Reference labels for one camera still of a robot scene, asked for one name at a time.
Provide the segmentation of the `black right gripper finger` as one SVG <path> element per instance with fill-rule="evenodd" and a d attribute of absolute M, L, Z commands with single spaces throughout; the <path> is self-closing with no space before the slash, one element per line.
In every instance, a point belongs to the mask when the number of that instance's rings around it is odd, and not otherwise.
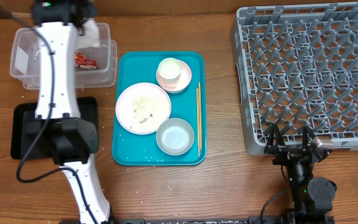
<path fill-rule="evenodd" d="M 313 130 L 306 124 L 302 127 L 302 148 L 310 148 L 310 139 L 313 140 L 316 137 Z"/>
<path fill-rule="evenodd" d="M 268 129 L 268 138 L 264 148 L 265 154 L 279 154 L 286 148 L 278 126 L 273 123 Z"/>

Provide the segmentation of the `grey bowl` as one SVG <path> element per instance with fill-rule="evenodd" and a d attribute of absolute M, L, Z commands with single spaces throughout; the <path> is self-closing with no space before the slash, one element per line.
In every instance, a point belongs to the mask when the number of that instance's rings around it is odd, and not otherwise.
<path fill-rule="evenodd" d="M 191 125 L 180 118 L 164 121 L 156 132 L 157 146 L 166 154 L 180 156 L 189 151 L 195 134 Z"/>

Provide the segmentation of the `pale green cup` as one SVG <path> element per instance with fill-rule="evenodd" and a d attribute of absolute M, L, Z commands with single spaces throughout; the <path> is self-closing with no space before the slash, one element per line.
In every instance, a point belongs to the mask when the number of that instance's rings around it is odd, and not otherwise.
<path fill-rule="evenodd" d="M 176 87 L 181 75 L 181 63 L 175 58 L 165 58 L 159 63 L 157 72 L 165 86 Z"/>

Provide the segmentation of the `white napkin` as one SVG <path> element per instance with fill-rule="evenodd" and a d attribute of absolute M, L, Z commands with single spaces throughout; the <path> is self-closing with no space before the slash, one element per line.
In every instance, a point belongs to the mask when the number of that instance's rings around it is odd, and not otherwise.
<path fill-rule="evenodd" d="M 88 19 L 78 30 L 77 48 L 100 47 L 99 28 L 94 19 Z"/>

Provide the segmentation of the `red strawberry cake wrapper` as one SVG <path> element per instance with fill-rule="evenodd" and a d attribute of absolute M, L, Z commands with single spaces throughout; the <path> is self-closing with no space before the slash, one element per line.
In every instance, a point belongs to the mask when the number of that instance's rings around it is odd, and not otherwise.
<path fill-rule="evenodd" d="M 75 52 L 75 66 L 79 68 L 85 68 L 88 70 L 97 70 L 98 65 L 96 60 L 91 60 L 85 57 L 81 52 Z"/>

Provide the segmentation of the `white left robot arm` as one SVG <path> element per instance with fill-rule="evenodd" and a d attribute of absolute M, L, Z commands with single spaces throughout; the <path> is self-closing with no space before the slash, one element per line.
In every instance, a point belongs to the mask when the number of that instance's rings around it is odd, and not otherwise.
<path fill-rule="evenodd" d="M 100 47 L 97 10 L 92 1 L 35 1 L 35 23 L 30 29 L 39 38 L 40 86 L 35 118 L 23 128 L 31 139 L 21 157 L 16 178 L 35 148 L 46 150 L 58 167 L 33 179 L 57 172 L 67 178 L 80 211 L 80 223 L 112 223 L 112 208 L 104 196 L 95 165 L 99 147 L 96 125 L 81 118 L 75 88 L 75 52 Z"/>

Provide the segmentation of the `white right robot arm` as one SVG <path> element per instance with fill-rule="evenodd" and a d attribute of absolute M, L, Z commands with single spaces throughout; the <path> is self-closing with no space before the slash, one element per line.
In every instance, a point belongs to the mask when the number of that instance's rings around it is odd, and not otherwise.
<path fill-rule="evenodd" d="M 285 144 L 276 124 L 268 129 L 268 138 L 264 153 L 274 155 L 272 164 L 280 166 L 289 187 L 272 196 L 265 202 L 259 215 L 261 223 L 320 224 L 334 223 L 334 218 L 327 216 L 333 209 L 337 185 L 324 177 L 313 175 L 314 165 L 327 158 L 333 151 L 330 139 L 321 139 L 313 130 L 302 127 L 300 147 Z M 292 208 L 284 210 L 277 218 L 264 218 L 267 206 L 285 192 L 291 193 Z"/>

